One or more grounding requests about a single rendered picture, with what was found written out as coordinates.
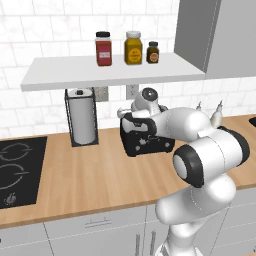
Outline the black paper towel holder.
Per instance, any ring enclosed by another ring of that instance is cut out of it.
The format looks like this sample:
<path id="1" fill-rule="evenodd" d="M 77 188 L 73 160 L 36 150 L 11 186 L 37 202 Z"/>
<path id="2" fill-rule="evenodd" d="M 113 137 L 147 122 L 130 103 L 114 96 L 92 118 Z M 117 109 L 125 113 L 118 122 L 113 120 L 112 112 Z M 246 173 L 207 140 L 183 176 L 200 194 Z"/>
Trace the black paper towel holder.
<path id="1" fill-rule="evenodd" d="M 66 89 L 65 90 L 65 96 L 64 96 L 64 100 L 65 100 L 65 107 L 66 107 L 66 114 L 67 114 L 67 120 L 68 120 L 68 126 L 69 126 L 69 135 L 70 135 L 70 141 L 71 141 L 71 145 L 73 147 L 81 147 L 81 146 L 88 146 L 88 145 L 96 145 L 98 144 L 98 125 L 97 125 L 97 111 L 96 111 L 96 100 L 95 100 L 95 92 L 94 89 L 92 87 L 90 88 L 83 88 L 83 89 L 90 89 L 93 93 L 93 114 L 94 114 L 94 125 L 95 125 L 95 140 L 89 144 L 85 144 L 85 145 L 81 145 L 75 142 L 74 140 L 74 136 L 73 136 L 73 128 L 72 128 L 72 123 L 71 123 L 71 115 L 70 115 L 70 107 L 69 107 L 69 96 L 68 96 L 68 92 L 71 90 Z"/>

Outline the grey drawer front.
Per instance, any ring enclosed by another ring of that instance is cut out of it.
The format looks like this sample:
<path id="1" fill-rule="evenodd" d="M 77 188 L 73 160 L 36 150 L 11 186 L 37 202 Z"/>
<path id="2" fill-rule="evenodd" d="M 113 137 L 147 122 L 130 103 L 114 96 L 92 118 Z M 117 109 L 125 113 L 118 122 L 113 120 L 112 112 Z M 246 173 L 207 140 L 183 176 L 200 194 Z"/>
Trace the grey drawer front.
<path id="1" fill-rule="evenodd" d="M 145 220 L 146 207 L 134 207 L 92 215 L 65 218 L 45 223 L 50 239 L 70 237 L 94 231 L 140 224 Z"/>
<path id="2" fill-rule="evenodd" d="M 53 256 L 44 225 L 0 229 L 0 256 Z"/>

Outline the yellow spice jar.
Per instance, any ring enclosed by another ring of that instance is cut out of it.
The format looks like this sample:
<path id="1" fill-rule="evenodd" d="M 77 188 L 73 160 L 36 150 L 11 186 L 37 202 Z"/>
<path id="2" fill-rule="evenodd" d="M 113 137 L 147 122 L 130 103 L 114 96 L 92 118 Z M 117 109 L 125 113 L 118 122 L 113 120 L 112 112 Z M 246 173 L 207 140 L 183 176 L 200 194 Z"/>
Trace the yellow spice jar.
<path id="1" fill-rule="evenodd" d="M 142 63 L 142 42 L 139 31 L 127 31 L 124 43 L 124 60 L 127 65 Z"/>

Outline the black toaster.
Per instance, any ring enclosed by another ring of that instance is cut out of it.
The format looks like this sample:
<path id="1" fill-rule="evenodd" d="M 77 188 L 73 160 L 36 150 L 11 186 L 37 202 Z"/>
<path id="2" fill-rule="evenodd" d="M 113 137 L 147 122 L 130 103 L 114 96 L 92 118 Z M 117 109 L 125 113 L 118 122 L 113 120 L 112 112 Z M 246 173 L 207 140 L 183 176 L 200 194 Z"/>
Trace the black toaster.
<path id="1" fill-rule="evenodd" d="M 156 135 L 156 124 L 149 118 L 134 117 L 127 112 L 120 119 L 120 137 L 129 157 L 158 152 L 171 152 L 175 140 Z"/>

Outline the white condiment bottle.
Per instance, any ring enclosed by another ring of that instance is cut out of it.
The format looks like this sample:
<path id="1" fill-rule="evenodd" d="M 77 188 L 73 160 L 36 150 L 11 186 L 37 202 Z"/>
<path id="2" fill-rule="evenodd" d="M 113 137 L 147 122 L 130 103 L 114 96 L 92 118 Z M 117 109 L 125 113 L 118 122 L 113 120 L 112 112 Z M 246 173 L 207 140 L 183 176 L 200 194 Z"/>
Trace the white condiment bottle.
<path id="1" fill-rule="evenodd" d="M 213 113 L 211 117 L 211 124 L 214 128 L 218 128 L 222 124 L 222 107 L 222 103 L 219 103 L 216 108 L 216 111 Z"/>

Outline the red spice jar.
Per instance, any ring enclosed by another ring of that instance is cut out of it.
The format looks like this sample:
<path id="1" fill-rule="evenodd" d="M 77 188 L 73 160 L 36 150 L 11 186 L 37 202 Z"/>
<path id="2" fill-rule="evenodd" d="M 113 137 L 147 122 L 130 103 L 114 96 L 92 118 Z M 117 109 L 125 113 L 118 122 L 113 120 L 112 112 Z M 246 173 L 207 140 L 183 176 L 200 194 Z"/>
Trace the red spice jar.
<path id="1" fill-rule="evenodd" d="M 112 42 L 110 33 L 99 31 L 96 33 L 96 59 L 99 66 L 112 65 Z"/>

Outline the grey cupboard door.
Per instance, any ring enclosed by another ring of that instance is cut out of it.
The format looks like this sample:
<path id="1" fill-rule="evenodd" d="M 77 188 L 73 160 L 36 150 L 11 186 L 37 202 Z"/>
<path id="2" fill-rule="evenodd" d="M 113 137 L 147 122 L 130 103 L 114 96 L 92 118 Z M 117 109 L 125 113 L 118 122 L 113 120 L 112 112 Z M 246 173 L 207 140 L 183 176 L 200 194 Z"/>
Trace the grey cupboard door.
<path id="1" fill-rule="evenodd" d="M 54 256 L 135 256 L 136 234 L 140 234 L 142 256 L 143 227 L 100 231 L 51 241 Z"/>
<path id="2" fill-rule="evenodd" d="M 156 231 L 156 240 L 154 246 L 154 255 L 159 246 L 165 241 L 168 234 L 168 225 L 162 224 L 155 213 L 155 205 L 147 206 L 147 216 L 145 225 L 145 236 L 144 236 L 144 253 L 143 256 L 150 256 L 150 243 L 151 243 L 151 232 Z"/>

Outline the white wall socket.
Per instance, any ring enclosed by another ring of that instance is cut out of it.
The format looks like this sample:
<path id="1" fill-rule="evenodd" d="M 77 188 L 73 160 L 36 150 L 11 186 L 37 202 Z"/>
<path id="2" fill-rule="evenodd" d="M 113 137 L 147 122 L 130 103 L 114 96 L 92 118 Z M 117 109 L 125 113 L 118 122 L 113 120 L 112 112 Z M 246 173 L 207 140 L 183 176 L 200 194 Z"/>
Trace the white wall socket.
<path id="1" fill-rule="evenodd" d="M 134 99 L 138 92 L 139 92 L 138 84 L 127 85 L 126 86 L 126 99 L 127 100 Z"/>

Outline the black hob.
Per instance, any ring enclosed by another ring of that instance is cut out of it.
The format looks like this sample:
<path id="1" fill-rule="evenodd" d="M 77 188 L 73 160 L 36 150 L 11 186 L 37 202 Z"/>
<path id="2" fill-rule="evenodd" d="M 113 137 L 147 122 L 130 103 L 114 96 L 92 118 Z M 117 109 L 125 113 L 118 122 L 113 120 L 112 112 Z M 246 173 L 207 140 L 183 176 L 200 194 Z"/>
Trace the black hob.
<path id="1" fill-rule="evenodd" d="M 47 137 L 0 141 L 0 209 L 37 201 Z"/>

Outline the white wall shelf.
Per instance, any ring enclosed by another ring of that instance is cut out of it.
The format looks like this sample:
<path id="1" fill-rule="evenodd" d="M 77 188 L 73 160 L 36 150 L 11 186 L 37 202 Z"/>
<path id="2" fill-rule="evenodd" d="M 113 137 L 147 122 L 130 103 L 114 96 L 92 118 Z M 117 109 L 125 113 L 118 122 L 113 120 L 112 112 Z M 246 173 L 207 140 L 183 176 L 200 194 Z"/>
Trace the white wall shelf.
<path id="1" fill-rule="evenodd" d="M 22 91 L 59 90 L 203 80 L 205 73 L 175 53 L 157 64 L 127 65 L 122 55 L 111 66 L 98 66 L 94 56 L 35 58 L 21 82 Z"/>

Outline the grey wall cupboard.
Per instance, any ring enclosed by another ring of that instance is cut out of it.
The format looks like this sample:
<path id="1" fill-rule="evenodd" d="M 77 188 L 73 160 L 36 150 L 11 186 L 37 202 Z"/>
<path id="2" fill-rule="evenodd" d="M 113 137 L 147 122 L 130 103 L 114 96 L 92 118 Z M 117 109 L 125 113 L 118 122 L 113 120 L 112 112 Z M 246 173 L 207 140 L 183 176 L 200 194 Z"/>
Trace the grey wall cupboard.
<path id="1" fill-rule="evenodd" d="M 256 77 L 256 0 L 180 0 L 174 52 L 208 79 Z"/>

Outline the grey wall socket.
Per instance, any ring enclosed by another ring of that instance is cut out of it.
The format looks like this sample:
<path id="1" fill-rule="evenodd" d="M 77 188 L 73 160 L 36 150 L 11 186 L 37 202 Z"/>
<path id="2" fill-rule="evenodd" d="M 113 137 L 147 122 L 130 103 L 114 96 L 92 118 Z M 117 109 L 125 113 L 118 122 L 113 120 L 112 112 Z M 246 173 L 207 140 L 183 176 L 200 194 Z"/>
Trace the grey wall socket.
<path id="1" fill-rule="evenodd" d="M 95 99 L 97 102 L 106 102 L 108 100 L 108 87 L 95 87 Z"/>

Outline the small brown spice jar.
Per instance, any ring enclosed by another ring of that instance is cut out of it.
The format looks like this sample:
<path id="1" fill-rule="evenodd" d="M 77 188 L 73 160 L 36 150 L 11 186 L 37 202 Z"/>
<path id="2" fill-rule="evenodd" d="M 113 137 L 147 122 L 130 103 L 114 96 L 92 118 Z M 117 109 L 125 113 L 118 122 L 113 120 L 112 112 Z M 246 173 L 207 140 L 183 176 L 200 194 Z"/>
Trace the small brown spice jar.
<path id="1" fill-rule="evenodd" d="M 159 61 L 159 49 L 158 43 L 155 41 L 150 41 L 147 48 L 147 62 L 150 64 L 157 63 Z"/>

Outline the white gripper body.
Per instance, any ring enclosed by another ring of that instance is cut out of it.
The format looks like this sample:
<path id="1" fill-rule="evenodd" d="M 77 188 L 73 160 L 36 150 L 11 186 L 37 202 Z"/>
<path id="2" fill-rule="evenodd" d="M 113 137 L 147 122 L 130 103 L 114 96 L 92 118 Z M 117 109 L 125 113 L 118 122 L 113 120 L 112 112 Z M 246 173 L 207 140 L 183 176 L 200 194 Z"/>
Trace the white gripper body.
<path id="1" fill-rule="evenodd" d="M 119 108 L 117 110 L 117 117 L 118 118 L 123 118 L 127 113 L 131 113 L 132 110 L 131 109 L 123 109 L 123 108 Z"/>

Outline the white paper towel roll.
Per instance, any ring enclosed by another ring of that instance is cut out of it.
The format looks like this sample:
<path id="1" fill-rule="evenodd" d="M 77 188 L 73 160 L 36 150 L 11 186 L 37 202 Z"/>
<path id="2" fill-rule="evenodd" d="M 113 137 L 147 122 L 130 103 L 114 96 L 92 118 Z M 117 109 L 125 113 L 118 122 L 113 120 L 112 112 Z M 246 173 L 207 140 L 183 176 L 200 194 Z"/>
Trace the white paper towel roll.
<path id="1" fill-rule="evenodd" d="M 90 89 L 74 89 L 68 96 L 74 140 L 89 144 L 95 140 L 93 93 Z"/>

